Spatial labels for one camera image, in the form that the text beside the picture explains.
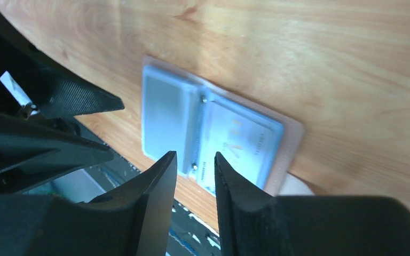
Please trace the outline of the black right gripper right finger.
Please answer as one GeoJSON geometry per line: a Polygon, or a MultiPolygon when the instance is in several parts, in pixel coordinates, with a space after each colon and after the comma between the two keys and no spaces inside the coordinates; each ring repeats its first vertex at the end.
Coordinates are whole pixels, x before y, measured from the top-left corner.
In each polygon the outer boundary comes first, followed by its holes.
{"type": "Polygon", "coordinates": [[[215,155],[222,255],[410,255],[410,211],[381,196],[271,196],[215,155]]]}

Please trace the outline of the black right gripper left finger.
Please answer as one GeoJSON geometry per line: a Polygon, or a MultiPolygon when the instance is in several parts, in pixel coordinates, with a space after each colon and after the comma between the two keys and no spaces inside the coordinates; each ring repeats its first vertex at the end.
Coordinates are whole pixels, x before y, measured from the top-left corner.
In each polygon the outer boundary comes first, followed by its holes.
{"type": "Polygon", "coordinates": [[[90,202],[0,195],[0,255],[164,255],[177,155],[90,202]]]}

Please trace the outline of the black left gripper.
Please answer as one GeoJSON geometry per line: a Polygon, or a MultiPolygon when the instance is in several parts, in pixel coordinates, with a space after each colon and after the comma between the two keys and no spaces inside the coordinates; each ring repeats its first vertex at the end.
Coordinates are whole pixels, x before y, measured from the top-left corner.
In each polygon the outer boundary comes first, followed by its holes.
{"type": "Polygon", "coordinates": [[[77,136],[70,119],[122,110],[122,99],[39,51],[0,13],[1,78],[13,79],[39,113],[18,119],[22,108],[0,89],[0,194],[26,192],[113,159],[107,146],[77,136]]]}

